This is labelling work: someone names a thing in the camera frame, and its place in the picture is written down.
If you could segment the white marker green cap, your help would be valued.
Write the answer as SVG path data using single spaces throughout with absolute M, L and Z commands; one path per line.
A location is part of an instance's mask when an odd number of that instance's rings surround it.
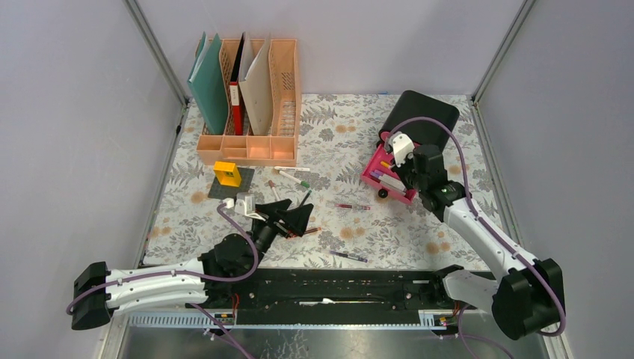
M 279 174 L 295 183 L 297 183 L 298 185 L 304 187 L 304 188 L 310 188 L 310 184 L 302 179 L 298 179 L 297 177 L 292 176 L 291 174 L 286 173 L 285 171 L 279 170 L 278 171 Z

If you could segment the white purple marker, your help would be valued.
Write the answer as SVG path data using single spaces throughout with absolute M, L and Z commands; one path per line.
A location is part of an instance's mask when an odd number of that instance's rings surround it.
M 406 191 L 406 187 L 404 186 L 404 184 L 399 179 L 396 179 L 389 174 L 383 173 L 381 171 L 372 171 L 370 173 L 370 176 L 377 179 L 378 182 L 383 185 L 389 185 L 398 191 Z

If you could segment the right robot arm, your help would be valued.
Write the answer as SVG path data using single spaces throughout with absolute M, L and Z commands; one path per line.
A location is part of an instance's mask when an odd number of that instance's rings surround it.
M 471 304 L 490 313 L 512 340 L 532 333 L 560 335 L 567 317 L 558 264 L 537 259 L 494 227 L 467 185 L 449 180 L 437 146 L 394 145 L 393 157 L 393 170 L 406 188 L 417 190 L 423 206 L 465 239 L 494 276 L 488 280 L 447 267 L 428 289 L 431 303 L 440 308 L 455 301 Z M 558 329 L 548 333 L 545 329 L 551 325 Z

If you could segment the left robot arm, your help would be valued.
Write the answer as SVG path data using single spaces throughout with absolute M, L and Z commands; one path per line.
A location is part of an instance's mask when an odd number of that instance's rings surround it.
M 180 263 L 144 269 L 110 269 L 90 264 L 73 283 L 66 308 L 74 331 L 108 324 L 114 316 L 172 304 L 223 307 L 232 297 L 228 283 L 251 277 L 278 237 L 302 237 L 314 210 L 311 203 L 293 207 L 290 199 L 247 206 L 226 198 L 217 211 L 236 229 L 213 249 Z

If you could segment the teal folder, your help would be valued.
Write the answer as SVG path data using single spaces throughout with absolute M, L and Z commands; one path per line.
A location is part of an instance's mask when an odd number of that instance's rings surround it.
M 224 134 L 228 118 L 227 94 L 220 63 L 222 40 L 203 32 L 187 84 L 210 135 Z

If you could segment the white marker black cap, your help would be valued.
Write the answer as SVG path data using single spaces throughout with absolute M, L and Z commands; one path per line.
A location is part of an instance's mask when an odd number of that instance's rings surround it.
M 274 169 L 277 171 L 310 172 L 310 168 L 303 168 L 303 167 L 274 166 Z

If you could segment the black pink drawer box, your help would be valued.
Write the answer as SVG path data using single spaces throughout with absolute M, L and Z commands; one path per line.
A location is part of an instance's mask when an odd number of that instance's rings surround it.
M 460 114 L 459 110 L 453 105 L 433 99 L 413 90 L 406 90 L 398 98 L 392 111 L 387 116 L 386 121 L 378 130 L 379 141 L 376 144 L 376 150 L 360 175 L 360 179 L 375 189 L 379 197 L 397 200 L 407 205 L 412 204 L 416 196 L 416 192 L 413 189 L 406 189 L 405 192 L 395 190 L 389 185 L 383 185 L 378 182 L 377 179 L 370 176 L 370 173 L 372 171 L 381 171 L 398 179 L 396 173 L 380 164 L 380 161 L 390 163 L 393 160 L 393 156 L 388 154 L 384 149 L 384 142 L 397 125 L 413 117 L 430 117 L 438 120 L 448 129 L 452 130 L 455 128 Z

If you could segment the beige kraft notebook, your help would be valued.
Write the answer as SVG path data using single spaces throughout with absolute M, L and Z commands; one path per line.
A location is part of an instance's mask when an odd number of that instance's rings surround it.
M 238 87 L 254 135 L 268 135 L 273 117 L 273 99 L 268 53 L 271 38 L 266 38 L 258 51 L 254 50 L 248 33 L 238 68 Z

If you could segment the red binder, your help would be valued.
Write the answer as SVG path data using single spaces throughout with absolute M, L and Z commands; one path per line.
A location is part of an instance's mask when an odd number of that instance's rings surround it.
M 233 125 L 234 125 L 234 134 L 235 135 L 243 135 L 244 134 L 244 115 L 243 115 L 243 107 L 241 102 L 241 94 L 239 90 L 239 70 L 241 66 L 241 57 L 244 49 L 246 34 L 243 32 L 238 44 L 238 50 L 236 53 L 235 60 L 233 62 L 233 68 L 230 75 L 230 102 L 232 106 L 233 113 Z

